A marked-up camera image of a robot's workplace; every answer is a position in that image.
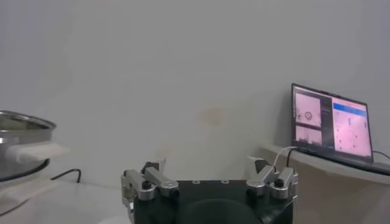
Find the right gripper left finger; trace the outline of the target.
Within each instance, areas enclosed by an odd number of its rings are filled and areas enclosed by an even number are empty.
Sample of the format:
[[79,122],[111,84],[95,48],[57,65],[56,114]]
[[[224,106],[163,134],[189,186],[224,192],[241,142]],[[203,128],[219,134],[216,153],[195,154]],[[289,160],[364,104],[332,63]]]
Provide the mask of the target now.
[[147,161],[140,171],[125,170],[121,175],[121,191],[124,201],[153,200],[158,194],[167,198],[180,195],[179,182],[164,175],[166,159]]

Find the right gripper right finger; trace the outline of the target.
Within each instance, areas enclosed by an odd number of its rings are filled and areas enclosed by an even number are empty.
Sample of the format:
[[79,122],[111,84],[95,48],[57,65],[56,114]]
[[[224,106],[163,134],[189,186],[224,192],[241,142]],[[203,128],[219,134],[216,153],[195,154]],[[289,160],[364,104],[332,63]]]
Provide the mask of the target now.
[[246,158],[246,185],[257,197],[269,193],[272,198],[284,200],[297,198],[299,175],[291,167],[278,171],[263,158]]

